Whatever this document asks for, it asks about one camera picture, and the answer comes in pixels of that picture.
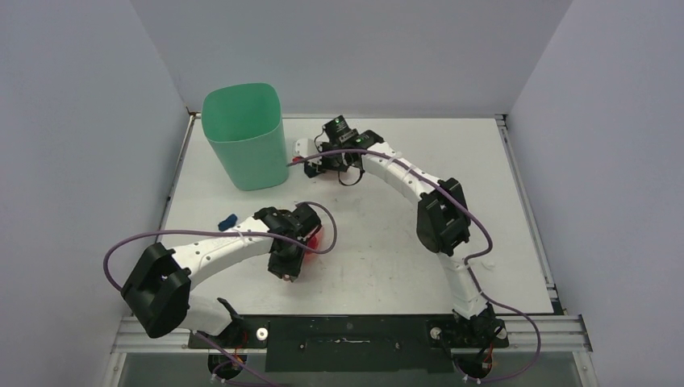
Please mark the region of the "white scrap near right arm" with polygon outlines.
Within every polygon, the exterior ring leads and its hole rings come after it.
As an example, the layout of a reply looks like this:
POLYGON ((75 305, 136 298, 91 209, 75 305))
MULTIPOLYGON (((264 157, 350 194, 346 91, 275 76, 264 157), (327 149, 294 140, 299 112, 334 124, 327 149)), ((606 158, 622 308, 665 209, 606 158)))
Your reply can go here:
POLYGON ((492 262, 490 260, 482 260, 480 258, 476 258, 475 260, 471 261, 471 265, 474 267, 476 265, 482 266, 483 268, 487 270, 495 270, 496 269, 496 263, 492 262))

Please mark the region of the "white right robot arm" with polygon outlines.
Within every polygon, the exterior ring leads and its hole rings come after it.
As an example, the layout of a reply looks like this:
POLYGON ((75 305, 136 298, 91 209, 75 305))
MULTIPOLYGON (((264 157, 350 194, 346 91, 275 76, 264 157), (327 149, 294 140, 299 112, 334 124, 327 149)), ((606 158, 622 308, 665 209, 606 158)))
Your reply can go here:
POLYGON ((399 192, 416 208, 416 234, 420 243, 436 254, 448 282, 450 301, 457 321, 457 338, 477 345, 488 335, 481 315, 489 307, 470 274, 470 257, 459 258, 457 247, 468 243, 473 217, 468 211, 463 187, 454 179, 440 179, 417 168, 372 130, 352 129, 343 116, 322 126, 327 141, 298 139, 295 162, 304 165, 308 177, 356 168, 375 176, 399 192))

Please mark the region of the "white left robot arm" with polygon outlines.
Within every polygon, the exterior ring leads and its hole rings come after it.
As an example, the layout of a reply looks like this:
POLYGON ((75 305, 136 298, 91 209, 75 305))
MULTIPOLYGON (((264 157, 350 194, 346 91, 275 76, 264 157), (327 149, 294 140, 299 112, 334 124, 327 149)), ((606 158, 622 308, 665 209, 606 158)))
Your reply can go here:
POLYGON ((220 347, 240 338, 242 317, 221 297, 195 296, 194 288, 217 273, 247 259, 267 255, 268 271, 295 281, 302 271, 310 241, 322 227, 307 203, 294 210, 266 207, 227 231, 175 248, 148 246, 120 294, 151 339, 176 329, 208 334, 220 347))

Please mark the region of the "pink plastic dustpan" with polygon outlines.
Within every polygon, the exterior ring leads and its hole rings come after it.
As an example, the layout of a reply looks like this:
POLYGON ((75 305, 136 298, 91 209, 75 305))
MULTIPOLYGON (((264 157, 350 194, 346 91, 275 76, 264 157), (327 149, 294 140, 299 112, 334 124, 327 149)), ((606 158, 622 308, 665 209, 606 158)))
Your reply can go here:
POLYGON ((312 256, 316 256, 317 253, 313 252, 312 250, 318 250, 320 248, 320 244, 323 240, 324 237, 324 228, 319 227, 316 231, 314 231, 307 239, 307 246, 311 249, 306 250, 304 252, 304 257, 306 259, 309 259, 312 256))

